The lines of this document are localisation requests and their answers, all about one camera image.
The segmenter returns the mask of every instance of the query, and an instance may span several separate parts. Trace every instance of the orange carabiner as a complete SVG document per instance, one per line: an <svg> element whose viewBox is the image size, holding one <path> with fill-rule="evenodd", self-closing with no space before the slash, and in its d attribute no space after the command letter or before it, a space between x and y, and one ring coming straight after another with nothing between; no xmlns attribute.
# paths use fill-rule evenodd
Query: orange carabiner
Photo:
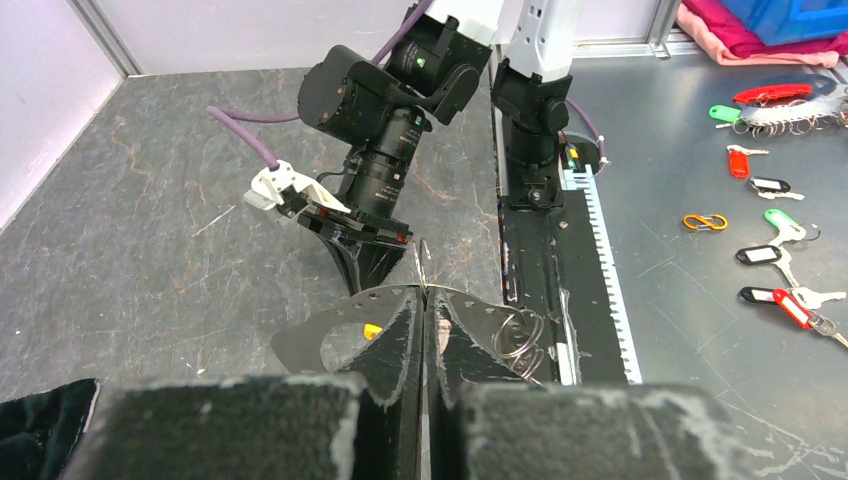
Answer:
<svg viewBox="0 0 848 480"><path fill-rule="evenodd" d="M690 230L713 230L718 232L727 228L727 219L724 218L724 215L717 213L711 215L690 213L683 217L683 225Z"/></svg>

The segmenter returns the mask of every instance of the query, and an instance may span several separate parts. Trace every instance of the white wall panel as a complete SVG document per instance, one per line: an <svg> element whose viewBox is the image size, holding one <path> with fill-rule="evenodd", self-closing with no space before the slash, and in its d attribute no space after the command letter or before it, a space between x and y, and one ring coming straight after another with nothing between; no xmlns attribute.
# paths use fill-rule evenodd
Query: white wall panel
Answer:
<svg viewBox="0 0 848 480"><path fill-rule="evenodd" d="M121 81L64 1L0 0L0 230Z"/></svg>
<svg viewBox="0 0 848 480"><path fill-rule="evenodd" d="M578 42L644 40L651 29L660 0L585 0ZM498 22L497 43L509 43L523 12L524 0L506 0Z"/></svg>
<svg viewBox="0 0 848 480"><path fill-rule="evenodd" d="M578 40L644 38L659 0L586 0ZM144 73L308 67L343 43L370 57L412 0L97 0ZM499 43L522 0L506 0Z"/></svg>

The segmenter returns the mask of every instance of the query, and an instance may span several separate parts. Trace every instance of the blue box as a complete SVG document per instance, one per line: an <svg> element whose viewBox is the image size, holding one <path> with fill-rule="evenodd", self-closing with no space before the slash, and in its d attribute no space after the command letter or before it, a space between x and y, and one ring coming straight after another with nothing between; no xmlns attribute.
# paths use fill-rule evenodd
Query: blue box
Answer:
<svg viewBox="0 0 848 480"><path fill-rule="evenodd" d="M835 37L848 30L848 0L721 0L766 45Z"/></svg>

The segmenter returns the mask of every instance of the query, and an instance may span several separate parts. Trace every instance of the silver key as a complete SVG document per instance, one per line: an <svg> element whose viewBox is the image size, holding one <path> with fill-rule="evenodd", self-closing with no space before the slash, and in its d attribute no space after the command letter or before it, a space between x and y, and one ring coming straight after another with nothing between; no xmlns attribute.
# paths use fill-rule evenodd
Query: silver key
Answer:
<svg viewBox="0 0 848 480"><path fill-rule="evenodd" d="M812 319L810 319L810 325L812 325L817 332L825 337L831 337L845 347L848 347L848 339L836 331L836 324L833 323L833 320L825 317L824 315L816 314L813 315Z"/></svg>
<svg viewBox="0 0 848 480"><path fill-rule="evenodd" d="M795 297L795 300L798 300L798 303L807 310L816 310L821 308L824 302L829 302L831 300L844 300L848 297L848 294L845 292L819 293L814 292L807 287L792 288L789 291L792 293L792 296Z"/></svg>
<svg viewBox="0 0 848 480"><path fill-rule="evenodd" d="M742 147L740 145L728 145L727 151L728 152L742 152L745 155L766 155L766 154L768 154L768 150L756 150L756 149L752 150L752 149L749 149L749 148Z"/></svg>
<svg viewBox="0 0 848 480"><path fill-rule="evenodd" d="M792 200L803 200L804 196L800 193L793 192L757 192L757 195L767 198L769 200L774 200L775 198L791 198Z"/></svg>
<svg viewBox="0 0 848 480"><path fill-rule="evenodd" d="M800 242L806 237L807 230L805 230L804 227L795 224L785 224L780 226L777 236L768 244L780 247L784 242Z"/></svg>
<svg viewBox="0 0 848 480"><path fill-rule="evenodd" d="M783 247L778 246L777 248L780 249L780 259L776 262L772 262L772 265L780 270L780 273L783 274L783 278L786 279L789 286L792 288L800 287L801 284L795 279L795 275L792 275L792 270L789 269L789 262L792 261L792 255L789 255L789 252L787 252Z"/></svg>

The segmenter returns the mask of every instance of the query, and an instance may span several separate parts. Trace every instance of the green key tag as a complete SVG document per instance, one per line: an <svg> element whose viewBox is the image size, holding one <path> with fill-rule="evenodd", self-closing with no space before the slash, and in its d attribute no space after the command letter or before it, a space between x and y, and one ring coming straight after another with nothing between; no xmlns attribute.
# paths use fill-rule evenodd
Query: green key tag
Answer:
<svg viewBox="0 0 848 480"><path fill-rule="evenodd" d="M725 107L724 105L715 105L710 108L710 116L721 122L733 123L739 119L739 114L742 113L738 108Z"/></svg>
<svg viewBox="0 0 848 480"><path fill-rule="evenodd" d="M775 226L778 230L784 230L786 227L797 227L798 222L792 220L792 217L783 213L783 210L772 208L766 210L765 213L766 220L772 225Z"/></svg>

